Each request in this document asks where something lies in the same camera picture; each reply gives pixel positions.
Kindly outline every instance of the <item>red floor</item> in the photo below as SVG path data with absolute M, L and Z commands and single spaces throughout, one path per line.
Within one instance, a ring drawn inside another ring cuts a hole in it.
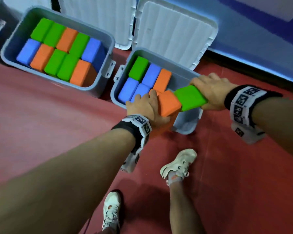
M 129 52 L 115 50 L 116 69 Z M 293 94 L 218 65 L 201 61 L 200 74 L 215 72 L 236 84 Z M 0 65 L 0 182 L 19 175 L 109 130 L 125 110 L 103 99 Z M 111 189 L 125 196 L 122 233 L 170 233 L 169 190 L 159 174 L 185 148 L 198 158 L 185 188 L 210 233 L 293 233 L 293 157 L 270 138 L 246 145 L 230 128 L 227 111 L 203 113 L 188 136 L 167 132 L 151 140 L 133 174 L 118 173 Z M 102 203 L 88 234 L 101 229 Z

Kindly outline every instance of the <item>white box lid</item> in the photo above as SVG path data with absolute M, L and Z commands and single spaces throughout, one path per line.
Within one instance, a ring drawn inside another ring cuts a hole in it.
M 145 47 L 194 70 L 218 33 L 215 21 L 163 0 L 59 0 L 61 12 L 110 32 L 115 47 Z M 134 36 L 133 25 L 136 17 Z

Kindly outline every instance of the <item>sock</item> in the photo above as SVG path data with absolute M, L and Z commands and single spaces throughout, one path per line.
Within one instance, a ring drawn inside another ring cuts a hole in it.
M 117 223 L 107 222 L 106 224 L 104 224 L 104 226 L 102 228 L 102 231 L 107 229 L 107 228 L 110 228 L 111 231 L 113 232 L 113 234 L 116 234 L 116 232 L 117 232 Z
M 170 184 L 174 183 L 174 182 L 180 182 L 182 181 L 182 178 L 179 177 L 175 171 L 170 171 L 168 173 L 168 186 L 170 186 Z

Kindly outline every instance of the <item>green foam block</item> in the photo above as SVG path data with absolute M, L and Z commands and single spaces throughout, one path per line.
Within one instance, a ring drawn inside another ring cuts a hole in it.
M 34 31 L 31 33 L 30 37 L 42 43 L 45 40 L 45 37 L 47 36 L 53 23 L 54 22 L 52 20 L 42 18 L 35 27 Z
M 90 37 L 88 35 L 79 33 L 70 48 L 69 54 L 81 58 L 84 50 L 89 42 Z
M 177 89 L 174 94 L 182 104 L 182 112 L 201 107 L 207 103 L 207 99 L 193 85 Z
M 145 72 L 147 71 L 148 64 L 149 61 L 147 59 L 143 57 L 138 57 L 129 72 L 129 77 L 141 83 L 142 78 L 144 77 Z
M 65 26 L 53 23 L 43 43 L 55 48 L 65 29 Z
M 79 61 L 79 58 L 73 55 L 67 54 L 57 76 L 60 79 L 68 82 L 74 72 L 74 69 L 78 61 Z
M 53 77 L 56 77 L 66 55 L 66 52 L 55 49 L 49 62 L 45 67 L 45 72 Z

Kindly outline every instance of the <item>white sneaker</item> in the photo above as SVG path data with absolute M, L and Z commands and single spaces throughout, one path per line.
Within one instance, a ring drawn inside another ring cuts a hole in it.
M 160 175 L 166 180 L 166 184 L 168 185 L 167 175 L 170 171 L 175 171 L 182 180 L 184 177 L 188 177 L 189 166 L 194 162 L 196 156 L 197 153 L 193 149 L 184 149 L 178 153 L 174 161 L 162 167 Z
M 119 225 L 119 210 L 121 208 L 121 196 L 118 192 L 111 191 L 105 201 L 103 206 L 103 224 L 102 230 L 107 227 L 111 227 L 117 230 Z

